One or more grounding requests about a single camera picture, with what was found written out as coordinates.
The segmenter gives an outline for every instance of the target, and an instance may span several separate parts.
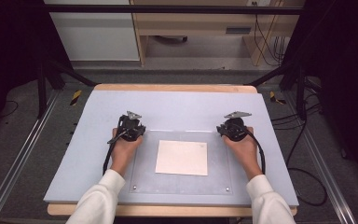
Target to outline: wooden table edge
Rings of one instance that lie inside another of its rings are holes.
[[[52,216],[70,216],[75,203],[50,203],[48,213]],[[293,216],[296,206],[290,208]],[[251,217],[251,207],[194,206],[194,205],[118,205],[117,217]]]
[[[240,85],[173,85],[173,84],[99,84],[95,91],[205,91],[257,93],[254,86]]]

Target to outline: human hand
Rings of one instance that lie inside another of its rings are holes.
[[[254,132],[252,127],[247,127],[247,129],[251,133]],[[239,142],[231,141],[225,135],[223,135],[222,138],[226,145],[233,151],[235,157],[245,170],[249,180],[257,175],[263,174],[257,163],[257,144],[249,134]]]
[[[116,136],[117,128],[113,129],[113,136]],[[115,144],[115,148],[111,154],[112,165],[110,169],[118,172],[121,176],[124,176],[127,170],[128,164],[130,164],[135,150],[141,145],[143,137],[139,136],[133,142],[128,142],[121,137],[118,138]]]

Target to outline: white lab coat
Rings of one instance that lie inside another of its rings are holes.
[[[101,181],[80,199],[75,212],[66,223],[112,224],[115,220],[117,196],[125,180],[107,170]],[[286,201],[274,192],[264,175],[254,177],[246,186],[252,199],[254,223],[295,223]]]

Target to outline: desk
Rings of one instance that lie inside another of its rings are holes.
[[[256,93],[254,87],[228,85],[116,85],[103,84],[96,91],[201,91]],[[50,203],[48,213],[69,216],[75,211],[74,203]],[[291,207],[293,215],[296,207]],[[119,205],[118,217],[249,217],[249,206],[177,206],[177,205]]]
[[[130,0],[132,5],[184,5],[184,6],[249,6],[247,0]],[[270,7],[302,7],[305,0],[270,0]],[[132,14],[141,64],[145,64],[147,39],[150,35],[242,35],[253,65],[260,65],[262,53],[273,36],[292,35],[298,16],[259,15],[259,28],[254,33],[255,15],[219,14]]]

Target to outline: paper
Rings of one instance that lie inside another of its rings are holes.
[[[208,175],[207,144],[160,140],[156,173]]]

